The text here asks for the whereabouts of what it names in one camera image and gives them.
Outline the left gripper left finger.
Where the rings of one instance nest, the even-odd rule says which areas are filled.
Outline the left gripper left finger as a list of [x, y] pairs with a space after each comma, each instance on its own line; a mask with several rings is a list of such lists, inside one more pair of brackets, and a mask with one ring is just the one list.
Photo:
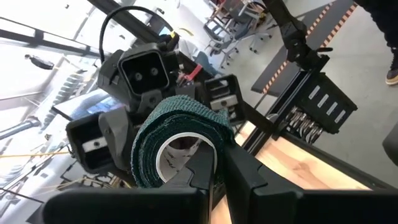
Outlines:
[[44, 224], [209, 224], [213, 148], [202, 142], [182, 169], [159, 188], [80, 188], [51, 197]]

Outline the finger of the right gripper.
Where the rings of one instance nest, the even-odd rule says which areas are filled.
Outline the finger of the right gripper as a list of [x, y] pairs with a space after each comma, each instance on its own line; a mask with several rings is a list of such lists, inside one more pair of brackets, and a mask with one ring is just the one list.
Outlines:
[[230, 74], [206, 80], [204, 87], [206, 100], [213, 111], [226, 110], [231, 125], [238, 125], [245, 122], [245, 102], [235, 75]]
[[134, 125], [125, 107], [72, 121], [66, 132], [73, 155], [87, 172], [131, 168]]

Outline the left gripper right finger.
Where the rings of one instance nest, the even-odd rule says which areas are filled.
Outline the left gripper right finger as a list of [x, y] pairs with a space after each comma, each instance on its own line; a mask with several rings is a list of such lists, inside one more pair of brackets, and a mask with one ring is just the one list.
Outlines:
[[237, 144], [223, 165], [233, 224], [398, 224], [398, 190], [305, 190]]

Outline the green elastic bandage roll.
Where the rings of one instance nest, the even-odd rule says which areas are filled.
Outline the green elastic bandage roll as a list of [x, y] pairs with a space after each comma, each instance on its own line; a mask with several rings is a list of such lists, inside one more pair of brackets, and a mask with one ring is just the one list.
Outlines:
[[187, 95], [162, 100], [138, 130], [131, 150], [131, 172], [136, 185], [156, 188], [164, 184], [155, 168], [161, 145], [178, 133], [197, 133], [215, 146], [221, 159], [226, 144], [234, 143], [228, 110], [213, 111]]

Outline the computer monitor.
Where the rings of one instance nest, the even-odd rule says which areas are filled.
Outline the computer monitor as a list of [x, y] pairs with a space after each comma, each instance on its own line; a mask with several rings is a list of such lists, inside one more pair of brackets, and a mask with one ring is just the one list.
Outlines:
[[97, 89], [52, 106], [52, 111], [69, 121], [73, 121], [91, 114], [108, 112], [121, 106], [123, 104], [119, 100], [105, 91]]

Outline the grey office chair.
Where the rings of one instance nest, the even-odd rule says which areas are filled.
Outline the grey office chair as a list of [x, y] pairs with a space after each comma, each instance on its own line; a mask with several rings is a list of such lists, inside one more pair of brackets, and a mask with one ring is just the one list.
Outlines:
[[239, 53], [238, 44], [251, 39], [249, 50], [258, 53], [257, 43], [272, 38], [268, 32], [272, 16], [260, 0], [218, 0], [210, 5], [214, 8], [206, 20], [203, 30], [210, 38], [207, 47], [210, 55], [223, 54], [220, 68], [224, 69]]

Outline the black control box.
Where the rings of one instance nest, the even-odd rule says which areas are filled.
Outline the black control box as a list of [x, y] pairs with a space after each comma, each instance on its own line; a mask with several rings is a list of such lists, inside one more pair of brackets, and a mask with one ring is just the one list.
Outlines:
[[287, 131], [313, 144], [322, 133], [337, 134], [356, 104], [324, 72], [298, 72], [267, 117], [278, 133]]

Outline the hazard striped floor mat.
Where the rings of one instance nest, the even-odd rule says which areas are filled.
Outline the hazard striped floor mat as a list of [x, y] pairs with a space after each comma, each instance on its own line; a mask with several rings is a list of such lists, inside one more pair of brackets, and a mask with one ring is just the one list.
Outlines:
[[[308, 28], [307, 45], [313, 49], [326, 47], [356, 8], [352, 0], [336, 0], [304, 13], [302, 22]], [[287, 50], [282, 46], [251, 90], [279, 96], [299, 70], [296, 64], [286, 61], [286, 57]]]

